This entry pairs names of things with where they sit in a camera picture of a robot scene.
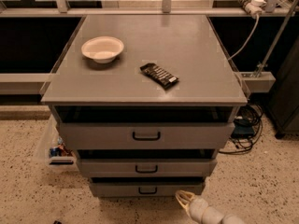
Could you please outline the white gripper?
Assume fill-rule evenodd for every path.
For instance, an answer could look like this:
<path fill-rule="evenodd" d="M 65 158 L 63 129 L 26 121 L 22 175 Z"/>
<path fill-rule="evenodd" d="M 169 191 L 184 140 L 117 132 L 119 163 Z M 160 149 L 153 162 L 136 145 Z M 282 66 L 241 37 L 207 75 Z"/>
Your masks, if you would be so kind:
<path fill-rule="evenodd" d="M 175 197 L 181 207 L 187 211 L 189 217 L 197 222 L 203 222 L 203 215 L 208 208 L 208 202 L 195 194 L 186 190 L 177 190 Z"/>

